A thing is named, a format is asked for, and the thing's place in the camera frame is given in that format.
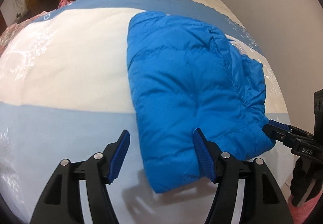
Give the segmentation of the blue white striped blanket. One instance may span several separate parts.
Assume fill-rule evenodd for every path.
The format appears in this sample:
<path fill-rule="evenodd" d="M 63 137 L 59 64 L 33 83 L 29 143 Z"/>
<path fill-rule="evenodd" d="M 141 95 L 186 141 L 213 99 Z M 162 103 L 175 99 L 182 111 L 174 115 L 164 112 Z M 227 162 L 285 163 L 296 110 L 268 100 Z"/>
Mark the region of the blue white striped blanket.
<path fill-rule="evenodd" d="M 290 123 L 271 66 L 220 0 L 76 0 L 27 25 L 1 55 L 1 195 L 20 221 L 62 159 L 85 160 L 127 129 L 130 148 L 108 188 L 119 222 L 204 223 L 215 185 L 201 179 L 157 195 L 144 174 L 126 70 L 128 25 L 142 11 L 221 29 L 262 63 L 267 118 Z"/>

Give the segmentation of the pink floral quilt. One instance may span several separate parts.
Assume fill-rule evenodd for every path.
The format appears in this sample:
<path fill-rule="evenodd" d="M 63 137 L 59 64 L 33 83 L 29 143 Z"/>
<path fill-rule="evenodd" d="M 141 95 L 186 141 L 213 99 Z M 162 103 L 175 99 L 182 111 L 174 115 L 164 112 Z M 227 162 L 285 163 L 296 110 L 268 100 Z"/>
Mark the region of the pink floral quilt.
<path fill-rule="evenodd" d="M 40 14 L 34 17 L 31 17 L 29 19 L 26 19 L 20 23 L 11 24 L 1 33 L 1 54 L 3 54 L 3 51 L 7 48 L 7 46 L 14 39 L 14 37 L 17 36 L 19 32 L 21 32 L 25 27 L 27 27 L 33 21 L 40 19 L 41 17 L 47 17 L 50 15 L 50 13 L 54 13 L 58 9 L 61 9 L 62 7 L 65 7 L 71 3 L 73 3 L 73 1 L 60 0 L 58 7 L 53 11 L 49 11 L 49 12 L 43 11 Z"/>

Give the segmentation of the pink checkered clothing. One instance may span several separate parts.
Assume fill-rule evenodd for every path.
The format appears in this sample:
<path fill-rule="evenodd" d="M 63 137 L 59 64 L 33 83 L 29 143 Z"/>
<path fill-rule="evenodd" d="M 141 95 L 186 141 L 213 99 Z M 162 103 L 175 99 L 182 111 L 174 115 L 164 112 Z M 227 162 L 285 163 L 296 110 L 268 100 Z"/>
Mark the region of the pink checkered clothing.
<path fill-rule="evenodd" d="M 287 201 L 287 205 L 290 210 L 294 224 L 302 224 L 306 220 L 306 218 L 310 215 L 310 213 L 318 203 L 321 195 L 322 191 L 316 197 L 305 202 L 300 208 L 292 205 L 293 196 L 290 195 Z"/>

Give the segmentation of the blue puffer jacket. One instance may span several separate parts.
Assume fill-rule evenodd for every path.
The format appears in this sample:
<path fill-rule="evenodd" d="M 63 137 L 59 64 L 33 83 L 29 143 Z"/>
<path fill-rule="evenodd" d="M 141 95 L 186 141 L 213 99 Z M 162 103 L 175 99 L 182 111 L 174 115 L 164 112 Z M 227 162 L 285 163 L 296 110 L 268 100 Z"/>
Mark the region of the blue puffer jacket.
<path fill-rule="evenodd" d="M 196 129 L 243 161 L 273 148 L 262 131 L 268 123 L 263 66 L 218 27 L 146 11 L 130 20 L 127 44 L 141 156 L 155 193 L 210 174 L 195 153 Z"/>

